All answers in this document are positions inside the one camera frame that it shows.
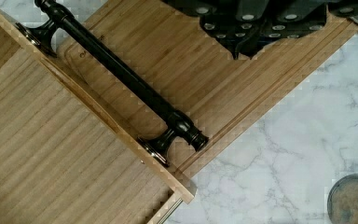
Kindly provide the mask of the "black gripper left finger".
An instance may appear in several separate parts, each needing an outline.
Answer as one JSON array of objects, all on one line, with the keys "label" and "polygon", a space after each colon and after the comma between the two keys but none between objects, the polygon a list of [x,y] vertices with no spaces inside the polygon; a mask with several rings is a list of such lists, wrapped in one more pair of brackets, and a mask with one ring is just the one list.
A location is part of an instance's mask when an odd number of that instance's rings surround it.
[{"label": "black gripper left finger", "polygon": [[189,17],[200,19],[200,28],[229,51],[254,57],[269,41],[262,36],[269,0],[162,0]]}]

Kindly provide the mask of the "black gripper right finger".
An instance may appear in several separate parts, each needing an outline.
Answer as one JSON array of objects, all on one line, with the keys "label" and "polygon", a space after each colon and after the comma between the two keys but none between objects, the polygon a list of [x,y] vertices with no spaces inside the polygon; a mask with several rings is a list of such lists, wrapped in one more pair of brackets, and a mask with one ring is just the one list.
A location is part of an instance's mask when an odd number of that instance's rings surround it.
[{"label": "black gripper right finger", "polygon": [[300,38],[322,30],[327,16],[358,16],[358,0],[271,0],[263,35],[270,38]]}]

